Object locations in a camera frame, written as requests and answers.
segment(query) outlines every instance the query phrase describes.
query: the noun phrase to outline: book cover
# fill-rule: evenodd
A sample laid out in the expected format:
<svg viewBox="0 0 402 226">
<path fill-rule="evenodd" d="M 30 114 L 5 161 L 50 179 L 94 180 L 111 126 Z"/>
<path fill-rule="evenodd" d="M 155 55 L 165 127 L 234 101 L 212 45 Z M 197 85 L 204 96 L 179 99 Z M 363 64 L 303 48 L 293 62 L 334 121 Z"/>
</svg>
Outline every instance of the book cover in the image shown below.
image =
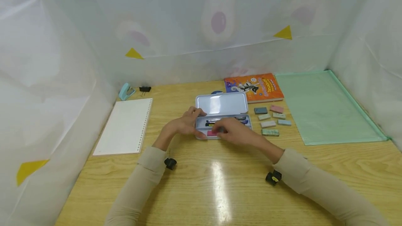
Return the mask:
<svg viewBox="0 0 402 226">
<path fill-rule="evenodd" d="M 224 80 L 227 93 L 245 92 L 249 103 L 283 100 L 283 93 L 272 73 Z"/>
</svg>

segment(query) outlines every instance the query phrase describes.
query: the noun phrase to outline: white notebook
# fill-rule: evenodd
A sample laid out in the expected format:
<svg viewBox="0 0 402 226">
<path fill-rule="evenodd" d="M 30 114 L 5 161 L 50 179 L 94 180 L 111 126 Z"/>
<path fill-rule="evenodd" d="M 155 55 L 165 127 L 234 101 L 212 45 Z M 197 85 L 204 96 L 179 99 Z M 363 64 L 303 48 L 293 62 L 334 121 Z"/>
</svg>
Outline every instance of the white notebook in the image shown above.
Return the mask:
<svg viewBox="0 0 402 226">
<path fill-rule="evenodd" d="M 93 155 L 139 153 L 151 105 L 152 98 L 116 102 Z"/>
</svg>

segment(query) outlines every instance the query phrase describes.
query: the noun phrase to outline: yellow triangle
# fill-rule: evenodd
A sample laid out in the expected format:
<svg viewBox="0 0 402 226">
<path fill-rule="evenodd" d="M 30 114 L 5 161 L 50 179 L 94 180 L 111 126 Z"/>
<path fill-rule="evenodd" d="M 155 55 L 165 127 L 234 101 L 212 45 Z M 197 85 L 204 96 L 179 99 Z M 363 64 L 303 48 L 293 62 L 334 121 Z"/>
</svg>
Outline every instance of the yellow triangle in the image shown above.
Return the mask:
<svg viewBox="0 0 402 226">
<path fill-rule="evenodd" d="M 292 32 L 290 30 L 290 25 L 287 27 L 283 28 L 280 32 L 276 33 L 274 37 L 277 38 L 285 38 L 285 39 L 290 39 L 292 40 Z"/>
<path fill-rule="evenodd" d="M 126 57 L 133 59 L 144 59 L 134 48 L 131 48 L 130 51 L 127 52 Z"/>
<path fill-rule="evenodd" d="M 49 160 L 37 160 L 22 163 L 17 173 L 17 187 L 19 187 L 28 176 L 42 168 L 48 161 Z"/>
</svg>

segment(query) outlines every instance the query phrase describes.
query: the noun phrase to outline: beige sleeve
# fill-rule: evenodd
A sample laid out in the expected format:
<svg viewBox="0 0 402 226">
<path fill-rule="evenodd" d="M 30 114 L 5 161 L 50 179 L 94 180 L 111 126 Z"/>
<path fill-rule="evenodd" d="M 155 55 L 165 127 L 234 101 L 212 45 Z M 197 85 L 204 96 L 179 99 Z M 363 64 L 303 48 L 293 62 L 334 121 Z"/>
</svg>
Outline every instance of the beige sleeve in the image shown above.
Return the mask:
<svg viewBox="0 0 402 226">
<path fill-rule="evenodd" d="M 293 149 L 286 149 L 274 168 L 291 189 L 321 205 L 346 226 L 389 225 L 364 197 Z"/>
<path fill-rule="evenodd" d="M 166 152 L 161 149 L 145 149 L 113 203 L 105 226 L 135 226 L 151 191 L 161 181 L 165 171 L 165 158 Z"/>
</svg>

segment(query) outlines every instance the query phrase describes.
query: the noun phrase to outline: wood grain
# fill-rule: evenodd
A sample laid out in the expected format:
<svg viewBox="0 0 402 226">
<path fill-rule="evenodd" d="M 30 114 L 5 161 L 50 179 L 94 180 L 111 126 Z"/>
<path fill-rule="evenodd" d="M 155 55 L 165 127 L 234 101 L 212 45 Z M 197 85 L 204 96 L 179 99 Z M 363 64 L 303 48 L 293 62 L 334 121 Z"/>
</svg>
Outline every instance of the wood grain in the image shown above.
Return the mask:
<svg viewBox="0 0 402 226">
<path fill-rule="evenodd" d="M 195 97 L 224 91 L 222 81 L 152 87 L 141 97 L 154 99 L 142 150 L 156 139 L 162 126 L 179 117 Z M 260 133 L 254 107 L 249 104 L 253 129 Z M 402 225 L 402 155 L 392 142 L 304 146 L 293 125 L 277 126 L 280 136 L 270 140 L 293 148 L 310 162 L 345 181 L 373 203 L 391 225 Z M 297 195 L 283 183 L 265 182 L 271 163 L 251 148 L 223 141 L 198 141 L 176 136 L 169 154 L 178 164 L 166 170 L 147 202 L 139 225 L 341 225 L 314 202 Z M 57 226 L 103 225 L 114 199 L 133 171 L 139 155 L 90 155 L 61 212 Z"/>
</svg>

